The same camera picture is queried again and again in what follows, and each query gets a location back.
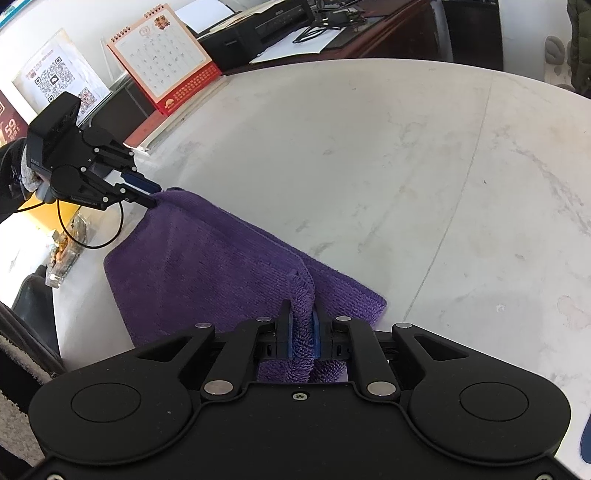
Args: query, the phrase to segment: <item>microfiber towel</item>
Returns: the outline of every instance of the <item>microfiber towel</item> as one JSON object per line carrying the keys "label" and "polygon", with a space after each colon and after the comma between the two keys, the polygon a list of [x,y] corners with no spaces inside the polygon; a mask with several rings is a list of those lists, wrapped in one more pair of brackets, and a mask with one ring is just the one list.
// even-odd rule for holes
{"label": "microfiber towel", "polygon": [[105,259],[105,272],[136,346],[197,322],[219,331],[276,316],[289,299],[294,359],[266,362],[265,381],[336,381],[341,362],[314,362],[312,308],[371,324],[385,300],[269,233],[180,189],[153,195],[131,235]]}

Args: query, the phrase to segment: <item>metal screw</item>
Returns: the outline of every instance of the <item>metal screw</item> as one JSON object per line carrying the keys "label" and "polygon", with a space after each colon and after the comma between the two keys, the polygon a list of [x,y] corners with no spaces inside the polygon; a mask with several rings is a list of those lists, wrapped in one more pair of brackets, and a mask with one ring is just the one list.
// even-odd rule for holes
{"label": "metal screw", "polygon": [[368,385],[368,392],[377,397],[387,397],[396,392],[396,387],[390,382],[373,382]]}
{"label": "metal screw", "polygon": [[211,380],[203,389],[210,395],[226,395],[232,391],[234,385],[226,380]]}

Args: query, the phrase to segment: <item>round pad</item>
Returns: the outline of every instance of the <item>round pad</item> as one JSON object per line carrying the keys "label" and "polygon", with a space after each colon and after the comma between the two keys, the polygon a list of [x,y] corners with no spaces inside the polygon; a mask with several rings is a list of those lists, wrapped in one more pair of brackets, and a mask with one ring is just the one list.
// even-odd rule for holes
{"label": "round pad", "polygon": [[113,465],[165,445],[192,411],[174,371],[131,357],[57,377],[33,397],[29,419],[48,453],[74,463]]}
{"label": "round pad", "polygon": [[408,413],[434,444],[466,459],[518,462],[553,452],[570,423],[546,379],[484,355],[433,362]]}
{"label": "round pad", "polygon": [[525,413],[529,402],[518,388],[497,382],[471,385],[460,394],[464,410],[478,419],[509,421]]}
{"label": "round pad", "polygon": [[72,410],[84,420],[108,423],[129,417],[139,408],[139,392],[120,383],[101,383],[80,390]]}

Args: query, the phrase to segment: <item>black printer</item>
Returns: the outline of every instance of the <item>black printer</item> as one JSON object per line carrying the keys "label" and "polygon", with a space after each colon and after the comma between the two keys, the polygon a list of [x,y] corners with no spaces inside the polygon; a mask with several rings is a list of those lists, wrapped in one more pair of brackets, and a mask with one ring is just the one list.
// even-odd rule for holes
{"label": "black printer", "polygon": [[275,0],[238,13],[208,32],[192,33],[220,70],[226,72],[248,65],[268,47],[313,20],[308,0]]}

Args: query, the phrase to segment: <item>white paper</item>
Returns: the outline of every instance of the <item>white paper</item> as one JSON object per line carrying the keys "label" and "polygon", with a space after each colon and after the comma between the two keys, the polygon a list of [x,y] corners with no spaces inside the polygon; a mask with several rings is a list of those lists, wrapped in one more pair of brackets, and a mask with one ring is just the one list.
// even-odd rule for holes
{"label": "white paper", "polygon": [[36,113],[63,92],[80,97],[79,122],[110,94],[63,29],[33,55],[13,84]]}
{"label": "white paper", "polygon": [[174,17],[150,17],[116,43],[117,50],[155,98],[207,60]]}
{"label": "white paper", "polygon": [[176,14],[196,33],[201,33],[234,12],[219,0],[195,0],[178,9]]}
{"label": "white paper", "polygon": [[286,38],[280,40],[261,53],[251,63],[259,63],[262,61],[282,59],[292,55],[303,55],[306,53],[320,53],[322,49],[333,41],[341,30],[326,30],[323,34],[316,38],[307,40],[302,43],[293,43],[297,36],[306,28],[301,28],[293,33],[290,33]]}

